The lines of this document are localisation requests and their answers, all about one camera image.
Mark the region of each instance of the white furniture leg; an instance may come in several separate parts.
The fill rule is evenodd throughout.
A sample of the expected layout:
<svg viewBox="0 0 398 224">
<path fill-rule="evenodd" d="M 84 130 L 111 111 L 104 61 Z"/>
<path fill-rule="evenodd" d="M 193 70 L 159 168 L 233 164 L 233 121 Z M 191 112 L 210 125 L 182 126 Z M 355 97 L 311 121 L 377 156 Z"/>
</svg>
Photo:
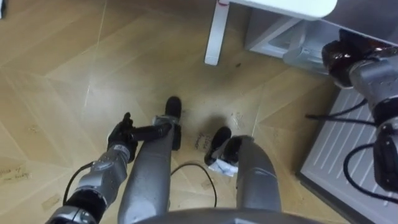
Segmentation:
<svg viewBox="0 0 398 224">
<path fill-rule="evenodd" d="M 205 63 L 208 65 L 217 65 L 218 63 L 221 45 L 223 44 L 228 10 L 228 1 L 217 0 L 205 55 Z"/>
</svg>

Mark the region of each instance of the small white paper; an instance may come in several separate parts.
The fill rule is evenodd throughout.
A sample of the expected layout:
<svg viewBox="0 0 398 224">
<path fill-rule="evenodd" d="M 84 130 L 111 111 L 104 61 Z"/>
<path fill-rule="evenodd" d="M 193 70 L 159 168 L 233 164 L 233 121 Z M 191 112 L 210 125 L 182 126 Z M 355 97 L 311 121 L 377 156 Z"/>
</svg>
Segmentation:
<svg viewBox="0 0 398 224">
<path fill-rule="evenodd" d="M 209 166 L 209 169 L 230 177 L 233 177 L 234 174 L 238 172 L 238 167 L 228 164 L 221 159 L 217 159 L 214 163 L 212 163 L 212 165 Z"/>
</svg>

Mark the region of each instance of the herringbone parquet floor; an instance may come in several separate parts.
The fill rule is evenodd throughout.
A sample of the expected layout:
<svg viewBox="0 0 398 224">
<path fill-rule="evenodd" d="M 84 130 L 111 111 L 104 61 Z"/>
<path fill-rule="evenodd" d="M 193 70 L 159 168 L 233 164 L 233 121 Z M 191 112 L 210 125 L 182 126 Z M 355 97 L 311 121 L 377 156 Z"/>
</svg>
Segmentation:
<svg viewBox="0 0 398 224">
<path fill-rule="evenodd" d="M 317 127 L 303 116 L 327 110 L 331 80 L 244 50 L 249 11 L 235 5 L 220 64 L 205 65 L 214 4 L 9 1 L 0 20 L 0 223 L 46 221 L 123 114 L 148 125 L 171 95 L 183 101 L 182 148 L 172 167 L 202 161 L 211 135 L 227 124 L 253 135 L 272 159 L 285 212 L 346 222 L 294 177 Z M 235 206 L 235 179 L 211 176 L 219 206 Z M 208 184 L 196 168 L 176 173 L 170 209 L 210 207 Z M 103 223 L 116 223 L 119 203 Z"/>
</svg>

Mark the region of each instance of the black wire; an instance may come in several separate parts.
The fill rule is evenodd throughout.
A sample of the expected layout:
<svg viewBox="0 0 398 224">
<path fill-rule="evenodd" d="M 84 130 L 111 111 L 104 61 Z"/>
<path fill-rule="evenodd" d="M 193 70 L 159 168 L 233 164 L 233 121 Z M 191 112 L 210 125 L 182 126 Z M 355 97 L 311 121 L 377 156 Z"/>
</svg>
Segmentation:
<svg viewBox="0 0 398 224">
<path fill-rule="evenodd" d="M 398 198 L 393 198 L 393 197 L 388 197 L 388 196 L 384 196 L 384 195 L 381 195 L 381 194 L 376 194 L 376 193 L 373 193 L 373 192 L 371 192 L 371 191 L 368 191 L 368 190 L 362 188 L 361 186 L 359 186 L 359 185 L 352 179 L 352 177 L 350 176 L 350 174 L 349 174 L 349 172 L 348 172 L 348 163 L 349 163 L 349 161 L 351 160 L 351 158 L 352 158 L 355 154 L 357 154 L 358 152 L 360 152 L 360 151 L 362 151 L 362 150 L 364 150 L 364 149 L 368 149 L 368 148 L 370 148 L 370 147 L 373 147 L 373 145 L 374 145 L 374 144 L 371 143 L 371 144 L 365 144 L 365 145 L 362 145 L 362 146 L 358 146 L 358 147 L 356 147 L 355 149 L 353 149 L 351 152 L 348 153 L 348 155 L 345 157 L 344 163 L 343 163 L 343 172 L 344 172 L 344 176 L 346 177 L 347 181 L 348 181 L 356 190 L 360 191 L 361 193 L 363 193 L 363 194 L 365 194 L 365 195 L 367 195 L 367 196 L 370 196 L 370 197 L 372 197 L 372 198 L 377 198 L 377 199 L 380 199 L 380 200 L 386 200 L 386 201 L 388 201 L 388 202 L 392 202 L 392 203 L 398 204 Z"/>
<path fill-rule="evenodd" d="M 175 168 L 172 173 L 170 174 L 170 176 L 172 176 L 174 173 L 176 173 L 176 171 L 178 171 L 179 169 L 185 167 L 185 166 L 197 166 L 199 168 L 201 168 L 203 171 L 205 171 L 205 174 L 207 175 L 207 177 L 209 178 L 209 181 L 211 183 L 211 186 L 213 187 L 213 191 L 214 191 L 214 207 L 217 207 L 217 192 L 216 192 L 216 187 L 214 186 L 214 183 L 209 175 L 209 173 L 207 172 L 207 170 L 200 164 L 194 163 L 194 162 L 187 162 L 184 164 L 179 165 L 177 168 Z"/>
<path fill-rule="evenodd" d="M 348 108 L 347 110 L 343 110 L 343 111 L 333 113 L 333 114 L 328 114 L 328 115 L 306 114 L 305 117 L 308 119 L 317 120 L 317 121 L 346 122 L 346 123 L 364 124 L 364 125 L 370 125 L 370 126 L 376 127 L 377 125 L 370 121 L 364 121 L 364 120 L 359 120 L 359 119 L 349 119 L 349 118 L 336 118 L 337 116 L 341 116 L 341 115 L 350 113 L 350 112 L 364 106 L 366 103 L 368 103 L 368 101 L 366 99 L 363 99 L 357 105 L 355 105 L 351 108 Z"/>
<path fill-rule="evenodd" d="M 90 168 L 91 166 L 93 166 L 93 163 L 94 163 L 94 162 L 90 162 L 90 163 L 87 163 L 86 165 L 83 165 L 81 168 L 79 168 L 79 169 L 72 175 L 72 177 L 70 178 L 69 183 L 68 183 L 68 185 L 67 185 L 67 188 L 65 189 L 65 193 L 64 193 L 64 195 L 63 195 L 63 200 L 62 200 L 62 205 L 65 205 L 66 202 L 67 202 L 69 189 L 70 189 L 70 186 L 71 186 L 73 180 L 75 180 L 76 176 L 77 176 L 81 171 L 83 171 L 83 170 L 85 170 L 85 169 Z"/>
<path fill-rule="evenodd" d="M 371 121 L 363 121 L 359 119 L 349 119 L 349 118 L 335 118 L 335 117 L 330 117 L 328 115 L 312 115 L 312 114 L 306 114 L 306 118 L 308 119 L 313 119 L 317 121 L 336 121 L 336 122 L 346 122 L 346 123 L 354 123 L 354 124 L 364 124 L 364 125 L 370 125 L 376 127 L 377 125 Z"/>
<path fill-rule="evenodd" d="M 347 114 L 349 112 L 352 112 L 352 111 L 354 111 L 356 109 L 361 108 L 362 106 L 366 105 L 366 103 L 368 103 L 367 99 L 363 99 L 357 105 L 353 106 L 352 108 L 348 108 L 347 110 L 343 110 L 343 111 L 340 111 L 340 112 L 337 112 L 337 113 L 333 113 L 333 114 L 328 114 L 328 115 L 311 115 L 311 116 L 322 116 L 322 117 L 324 117 L 324 116 L 329 116 L 329 117 L 341 116 L 341 115 Z"/>
</svg>

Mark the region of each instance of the white cabinet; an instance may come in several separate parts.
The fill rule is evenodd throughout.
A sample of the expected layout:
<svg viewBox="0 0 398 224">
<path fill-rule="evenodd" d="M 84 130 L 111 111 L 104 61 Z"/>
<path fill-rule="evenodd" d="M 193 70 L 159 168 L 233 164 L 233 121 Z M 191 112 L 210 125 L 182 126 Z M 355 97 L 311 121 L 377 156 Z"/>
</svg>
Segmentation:
<svg viewBox="0 0 398 224">
<path fill-rule="evenodd" d="M 285 63 L 326 74 L 322 64 L 324 45 L 338 40 L 339 27 L 324 21 L 302 21 L 253 9 L 246 48 L 279 57 Z"/>
</svg>

